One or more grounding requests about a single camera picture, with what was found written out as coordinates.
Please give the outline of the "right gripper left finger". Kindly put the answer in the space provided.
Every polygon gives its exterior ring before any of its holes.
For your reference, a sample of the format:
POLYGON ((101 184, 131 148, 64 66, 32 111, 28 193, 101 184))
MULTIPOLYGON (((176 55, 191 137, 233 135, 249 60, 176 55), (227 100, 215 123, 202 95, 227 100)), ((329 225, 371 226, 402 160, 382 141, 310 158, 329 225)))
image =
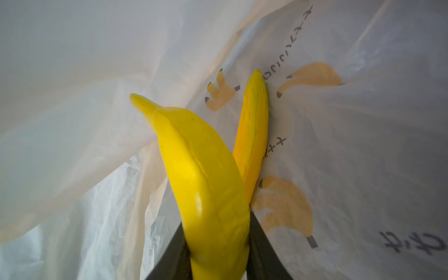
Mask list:
POLYGON ((190 251, 182 224, 175 231, 168 247, 146 280, 192 280, 190 251))

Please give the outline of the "deep yellow banana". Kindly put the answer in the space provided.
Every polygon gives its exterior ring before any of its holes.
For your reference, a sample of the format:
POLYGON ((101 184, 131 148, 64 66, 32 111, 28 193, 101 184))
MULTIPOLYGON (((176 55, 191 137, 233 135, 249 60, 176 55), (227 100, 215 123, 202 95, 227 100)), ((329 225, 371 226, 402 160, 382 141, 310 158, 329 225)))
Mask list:
POLYGON ((247 202, 252 200, 268 140, 268 91, 261 71, 250 76, 243 96, 233 157, 244 182, 247 202))

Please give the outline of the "translucent cream plastic bag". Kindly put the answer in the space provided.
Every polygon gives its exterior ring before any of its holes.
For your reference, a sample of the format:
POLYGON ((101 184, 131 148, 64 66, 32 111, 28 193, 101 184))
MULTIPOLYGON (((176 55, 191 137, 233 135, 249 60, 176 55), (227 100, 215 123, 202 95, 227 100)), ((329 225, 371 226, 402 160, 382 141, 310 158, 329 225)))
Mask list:
POLYGON ((2 1, 1 278, 143 280, 180 224, 137 93, 229 149, 296 280, 448 277, 446 1, 2 1))

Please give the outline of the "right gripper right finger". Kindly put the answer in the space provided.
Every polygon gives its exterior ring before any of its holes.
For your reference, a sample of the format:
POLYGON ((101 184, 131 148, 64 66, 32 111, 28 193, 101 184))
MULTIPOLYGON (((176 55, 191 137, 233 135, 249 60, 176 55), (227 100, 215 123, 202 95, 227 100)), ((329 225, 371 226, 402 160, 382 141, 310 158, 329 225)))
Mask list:
POLYGON ((250 213, 248 280, 293 280, 280 262, 255 214, 250 213))

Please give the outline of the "yellow-green banana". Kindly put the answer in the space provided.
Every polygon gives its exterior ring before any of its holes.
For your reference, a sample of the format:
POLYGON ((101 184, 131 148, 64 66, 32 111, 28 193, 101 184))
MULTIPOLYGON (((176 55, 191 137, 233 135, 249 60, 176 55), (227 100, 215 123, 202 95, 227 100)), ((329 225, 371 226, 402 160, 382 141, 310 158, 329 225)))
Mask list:
POLYGON ((195 280, 239 280, 249 257, 250 211, 236 161, 193 112, 131 94, 159 143, 195 280))

